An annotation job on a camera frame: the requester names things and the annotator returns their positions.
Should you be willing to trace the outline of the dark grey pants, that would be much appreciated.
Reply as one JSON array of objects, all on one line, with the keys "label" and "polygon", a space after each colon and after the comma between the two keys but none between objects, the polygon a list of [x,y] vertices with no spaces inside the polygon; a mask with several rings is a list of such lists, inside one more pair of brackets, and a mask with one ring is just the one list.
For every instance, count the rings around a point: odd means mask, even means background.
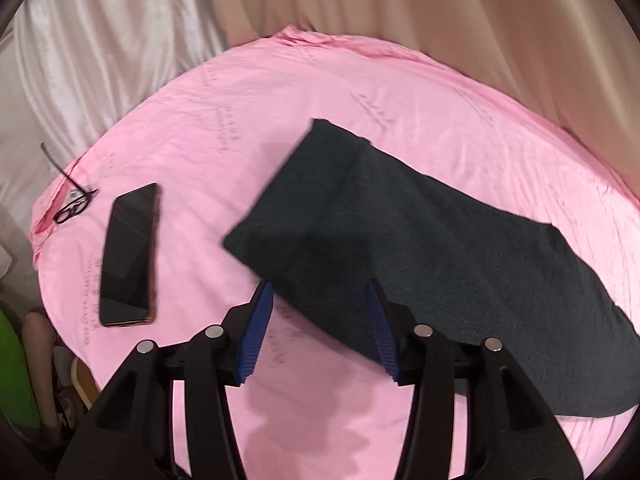
[{"label": "dark grey pants", "polygon": [[614,416],[639,401],[634,326],[555,226],[474,200],[327,120],[224,249],[371,360],[364,293],[378,280],[450,339],[501,339],[555,414]]}]

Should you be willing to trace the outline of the black smartphone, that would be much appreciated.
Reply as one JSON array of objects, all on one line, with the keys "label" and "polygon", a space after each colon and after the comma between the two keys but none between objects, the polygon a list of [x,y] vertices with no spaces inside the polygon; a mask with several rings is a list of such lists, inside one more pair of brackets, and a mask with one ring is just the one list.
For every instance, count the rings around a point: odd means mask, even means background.
[{"label": "black smartphone", "polygon": [[103,248],[99,321],[103,326],[151,322],[160,186],[150,183],[118,196]]}]

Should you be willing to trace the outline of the pink bed sheet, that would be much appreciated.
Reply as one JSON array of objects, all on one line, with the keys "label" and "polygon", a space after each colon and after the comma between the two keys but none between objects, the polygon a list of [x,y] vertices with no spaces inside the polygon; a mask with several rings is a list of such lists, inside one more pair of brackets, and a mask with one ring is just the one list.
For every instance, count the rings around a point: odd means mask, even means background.
[{"label": "pink bed sheet", "polygon": [[56,179],[30,242],[54,327],[105,385],[142,339],[189,339],[278,287],[230,393],[252,479],[388,479],[411,392],[363,309],[502,339],[585,472],[638,404],[639,203],[562,128],[427,56],[288,28],[171,81]]}]

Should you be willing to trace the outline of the black eyeglasses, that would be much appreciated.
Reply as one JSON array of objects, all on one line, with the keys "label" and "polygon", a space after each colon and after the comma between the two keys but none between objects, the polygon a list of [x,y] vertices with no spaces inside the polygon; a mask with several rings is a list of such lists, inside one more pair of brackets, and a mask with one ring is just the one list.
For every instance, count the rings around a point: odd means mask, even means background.
[{"label": "black eyeglasses", "polygon": [[54,214],[53,220],[56,224],[63,224],[70,219],[73,219],[82,214],[91,204],[94,196],[98,192],[95,188],[87,188],[79,184],[68,172],[53,158],[46,148],[46,144],[40,143],[40,150],[43,152],[44,157],[52,165],[53,168],[58,170],[58,173],[63,177],[63,180],[70,185],[70,192],[67,193],[67,197],[63,200],[62,207]]}]

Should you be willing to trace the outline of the silver satin curtain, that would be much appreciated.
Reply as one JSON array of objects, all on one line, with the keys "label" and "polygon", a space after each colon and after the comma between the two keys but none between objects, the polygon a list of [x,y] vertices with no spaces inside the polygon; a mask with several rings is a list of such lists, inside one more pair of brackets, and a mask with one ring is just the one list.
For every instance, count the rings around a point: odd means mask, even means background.
[{"label": "silver satin curtain", "polygon": [[1,38],[1,298],[35,307],[32,205],[168,81],[221,53],[212,0],[24,0]]}]

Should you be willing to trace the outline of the beige curtain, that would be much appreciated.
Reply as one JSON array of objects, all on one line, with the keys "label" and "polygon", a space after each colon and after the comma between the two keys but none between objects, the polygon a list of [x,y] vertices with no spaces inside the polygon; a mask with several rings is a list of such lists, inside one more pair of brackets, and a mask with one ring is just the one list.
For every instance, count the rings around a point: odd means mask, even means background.
[{"label": "beige curtain", "polygon": [[639,24],[616,0],[213,0],[229,44],[286,26],[397,42],[573,133],[639,185]]}]

